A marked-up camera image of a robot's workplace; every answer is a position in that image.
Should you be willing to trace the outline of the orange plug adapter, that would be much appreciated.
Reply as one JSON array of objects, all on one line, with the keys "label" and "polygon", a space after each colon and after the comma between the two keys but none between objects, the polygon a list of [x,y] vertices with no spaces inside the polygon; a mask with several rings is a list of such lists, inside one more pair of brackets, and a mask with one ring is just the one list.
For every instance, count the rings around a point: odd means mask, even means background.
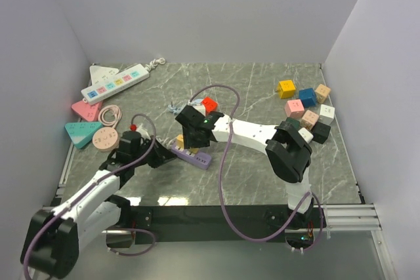
[{"label": "orange plug adapter", "polygon": [[183,137],[183,135],[182,135],[182,134],[179,134],[179,135],[176,137],[176,147],[177,147],[178,149],[180,149],[180,150],[183,150],[183,149],[184,149],[184,137]]},{"label": "orange plug adapter", "polygon": [[188,151],[190,152],[191,155],[195,155],[195,154],[197,154],[199,149],[198,148],[190,148]]}]

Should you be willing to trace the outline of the purple power strip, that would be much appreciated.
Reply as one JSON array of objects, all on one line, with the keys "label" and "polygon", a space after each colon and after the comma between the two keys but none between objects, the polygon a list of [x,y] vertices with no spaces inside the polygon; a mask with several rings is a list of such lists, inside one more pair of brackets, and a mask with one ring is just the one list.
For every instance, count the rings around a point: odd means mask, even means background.
[{"label": "purple power strip", "polygon": [[183,161],[202,169],[207,170],[211,164],[212,157],[204,152],[189,153],[188,150],[180,150],[176,146],[171,148],[171,151]]}]

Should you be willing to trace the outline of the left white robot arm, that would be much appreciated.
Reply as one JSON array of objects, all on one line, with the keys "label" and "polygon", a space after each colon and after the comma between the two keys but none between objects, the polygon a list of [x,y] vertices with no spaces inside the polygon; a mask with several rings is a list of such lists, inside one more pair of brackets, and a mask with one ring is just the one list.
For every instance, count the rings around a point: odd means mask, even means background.
[{"label": "left white robot arm", "polygon": [[131,204],[117,191],[133,177],[137,167],[155,169],[174,159],[176,155],[155,136],[124,132],[118,147],[87,184],[63,204],[32,216],[20,257],[24,277],[30,279],[30,268],[57,279],[66,277],[81,250],[109,227],[128,231],[134,237],[140,230],[135,226]]}]

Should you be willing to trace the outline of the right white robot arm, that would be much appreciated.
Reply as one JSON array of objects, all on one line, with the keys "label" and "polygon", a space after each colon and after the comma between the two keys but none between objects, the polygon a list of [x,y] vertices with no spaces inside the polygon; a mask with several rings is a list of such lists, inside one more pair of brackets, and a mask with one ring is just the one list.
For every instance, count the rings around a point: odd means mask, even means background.
[{"label": "right white robot arm", "polygon": [[217,111],[204,115],[193,106],[184,107],[175,120],[182,126],[186,148],[225,142],[265,154],[274,174],[285,182],[290,223],[302,227],[311,219],[313,201],[308,171],[312,148],[291,123],[260,125]]}]

